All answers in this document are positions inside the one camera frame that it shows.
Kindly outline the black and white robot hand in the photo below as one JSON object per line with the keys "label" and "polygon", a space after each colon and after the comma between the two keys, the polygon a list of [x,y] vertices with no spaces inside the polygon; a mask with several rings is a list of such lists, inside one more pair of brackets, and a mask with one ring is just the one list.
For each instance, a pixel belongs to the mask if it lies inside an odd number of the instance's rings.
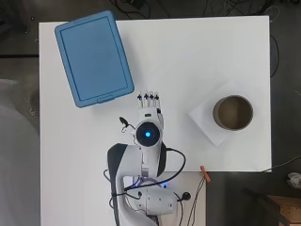
{"label": "black and white robot hand", "polygon": [[164,118],[161,111],[159,94],[154,91],[137,94],[138,122],[151,121],[164,129]]}

